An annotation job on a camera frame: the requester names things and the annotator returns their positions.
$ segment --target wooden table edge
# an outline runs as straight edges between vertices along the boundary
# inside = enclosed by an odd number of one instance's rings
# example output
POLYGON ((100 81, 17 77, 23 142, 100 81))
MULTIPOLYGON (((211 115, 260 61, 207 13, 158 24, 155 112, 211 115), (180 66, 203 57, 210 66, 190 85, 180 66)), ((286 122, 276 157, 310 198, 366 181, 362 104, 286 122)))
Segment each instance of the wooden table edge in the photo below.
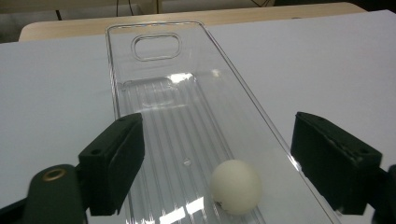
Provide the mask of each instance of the wooden table edge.
POLYGON ((286 7, 251 7, 72 21, 40 21, 23 27, 19 41, 102 35, 108 26, 117 23, 196 20, 202 21, 205 25, 217 25, 250 21, 325 17, 360 12, 365 12, 365 10, 350 3, 330 3, 286 7))

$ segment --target clear plastic tray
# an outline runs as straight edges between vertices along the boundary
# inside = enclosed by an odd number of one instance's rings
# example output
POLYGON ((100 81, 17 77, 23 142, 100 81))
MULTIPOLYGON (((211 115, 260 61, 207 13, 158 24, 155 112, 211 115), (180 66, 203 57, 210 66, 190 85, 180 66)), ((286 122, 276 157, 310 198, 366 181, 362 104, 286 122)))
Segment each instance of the clear plastic tray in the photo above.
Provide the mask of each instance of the clear plastic tray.
POLYGON ((264 186, 278 155, 294 167, 206 28, 198 21, 115 25, 106 38, 116 117, 144 119, 146 158, 126 201, 128 222, 265 223, 264 202, 237 217, 211 199, 210 176, 223 161, 252 164, 264 186))

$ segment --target screw hole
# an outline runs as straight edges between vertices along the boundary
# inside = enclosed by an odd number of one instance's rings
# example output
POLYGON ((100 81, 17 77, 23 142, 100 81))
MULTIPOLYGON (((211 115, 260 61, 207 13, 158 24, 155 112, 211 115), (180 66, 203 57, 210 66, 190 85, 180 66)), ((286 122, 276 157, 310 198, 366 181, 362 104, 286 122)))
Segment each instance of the screw hole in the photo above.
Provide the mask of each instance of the screw hole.
POLYGON ((61 178, 62 176, 64 176, 66 174, 66 170, 65 169, 53 169, 50 170, 48 172, 46 172, 43 175, 43 180, 44 181, 52 181, 52 180, 56 180, 61 178))

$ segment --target white table surface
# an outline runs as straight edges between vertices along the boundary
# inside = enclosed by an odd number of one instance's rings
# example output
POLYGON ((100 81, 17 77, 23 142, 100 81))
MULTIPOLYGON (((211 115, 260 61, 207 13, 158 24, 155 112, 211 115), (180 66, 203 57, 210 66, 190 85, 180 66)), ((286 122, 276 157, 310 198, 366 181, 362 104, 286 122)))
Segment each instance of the white table surface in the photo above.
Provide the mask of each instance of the white table surface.
MULTIPOLYGON (((294 115, 322 116, 396 163, 396 16, 388 11, 209 27, 290 144, 294 115)), ((0 45, 0 207, 114 120, 103 35, 0 45)), ((369 223, 343 216, 343 223, 369 223)), ((120 217, 94 218, 116 223, 120 217)))

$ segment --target white ball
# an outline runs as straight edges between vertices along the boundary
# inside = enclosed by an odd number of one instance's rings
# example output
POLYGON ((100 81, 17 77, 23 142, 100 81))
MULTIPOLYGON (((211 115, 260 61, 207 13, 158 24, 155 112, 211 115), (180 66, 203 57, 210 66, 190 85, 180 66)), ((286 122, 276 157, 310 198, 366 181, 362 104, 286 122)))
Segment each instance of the white ball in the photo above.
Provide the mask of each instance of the white ball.
POLYGON ((210 191, 215 203, 231 215, 244 215, 262 197, 262 181, 254 168, 243 161, 225 161, 212 174, 210 191))

